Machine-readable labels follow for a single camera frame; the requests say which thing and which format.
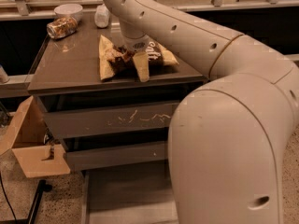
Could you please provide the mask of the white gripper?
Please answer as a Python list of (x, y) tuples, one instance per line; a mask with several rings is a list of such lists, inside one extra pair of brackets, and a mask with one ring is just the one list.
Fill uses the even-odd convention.
[(150, 38), (125, 21), (120, 22), (120, 28), (126, 48), (136, 52), (133, 56), (133, 62), (138, 77), (141, 82), (147, 82), (150, 79), (149, 59), (144, 50), (149, 45)]

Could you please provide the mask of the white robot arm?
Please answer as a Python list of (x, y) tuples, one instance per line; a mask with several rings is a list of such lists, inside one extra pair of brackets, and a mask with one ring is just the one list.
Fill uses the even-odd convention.
[(179, 224), (283, 224), (282, 164), (299, 123), (298, 67), (230, 28), (153, 0), (110, 12), (208, 78), (178, 105), (168, 159)]

